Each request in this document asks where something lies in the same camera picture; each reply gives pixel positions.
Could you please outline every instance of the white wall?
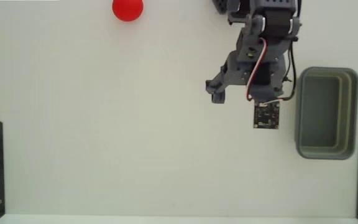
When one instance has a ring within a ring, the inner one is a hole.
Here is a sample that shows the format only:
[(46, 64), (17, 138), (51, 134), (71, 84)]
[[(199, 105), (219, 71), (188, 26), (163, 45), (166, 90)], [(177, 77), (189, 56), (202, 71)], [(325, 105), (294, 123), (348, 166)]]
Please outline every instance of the white wall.
[[(8, 213), (354, 217), (357, 156), (302, 159), (294, 101), (278, 131), (252, 129), (243, 87), (210, 103), (240, 29), (210, 0), (145, 0), (130, 24), (110, 7), (0, 2)], [(358, 4), (302, 14), (298, 70), (358, 72)]]

